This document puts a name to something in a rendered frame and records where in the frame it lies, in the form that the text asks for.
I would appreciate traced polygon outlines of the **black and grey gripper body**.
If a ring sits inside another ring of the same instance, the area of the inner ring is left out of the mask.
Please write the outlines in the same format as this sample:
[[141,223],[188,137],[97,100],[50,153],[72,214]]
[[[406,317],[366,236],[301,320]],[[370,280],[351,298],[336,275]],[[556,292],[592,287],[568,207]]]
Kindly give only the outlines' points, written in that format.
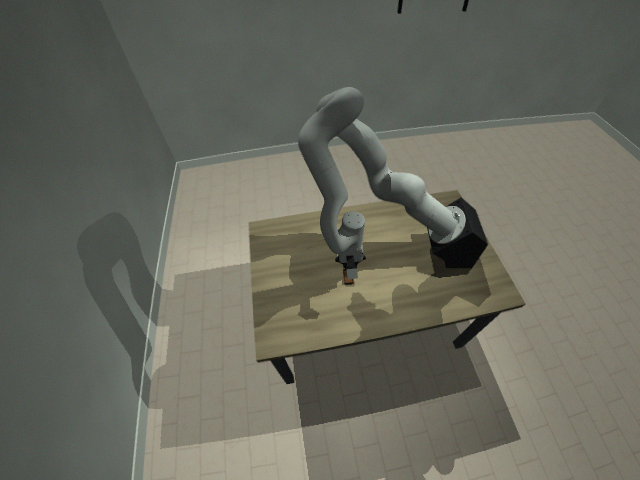
[[354,256],[354,261],[355,262],[362,261],[363,260],[363,245],[362,245],[362,248],[359,251],[357,251],[356,253],[355,252],[354,253],[350,253],[350,252],[344,251],[343,253],[339,254],[339,261],[341,263],[347,263],[346,256],[352,256],[352,255]]

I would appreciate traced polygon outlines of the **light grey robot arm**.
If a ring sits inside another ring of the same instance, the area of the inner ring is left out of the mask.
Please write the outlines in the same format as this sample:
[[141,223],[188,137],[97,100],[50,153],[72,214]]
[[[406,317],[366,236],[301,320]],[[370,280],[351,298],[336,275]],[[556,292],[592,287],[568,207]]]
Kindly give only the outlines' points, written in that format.
[[305,123],[298,137],[299,149],[324,198],[320,228],[330,250],[335,254],[359,251],[365,226],[361,213],[348,212],[343,216],[337,234],[337,217],[348,199],[347,189],[328,148],[329,141],[337,134],[362,162],[377,198],[405,206],[411,217],[429,228],[434,242],[454,241],[465,227],[464,212],[456,206],[445,207],[426,194],[425,183],[418,176],[392,172],[388,168],[380,140],[371,128],[356,119],[363,106],[361,92],[353,87],[330,93],[319,101],[319,111]]

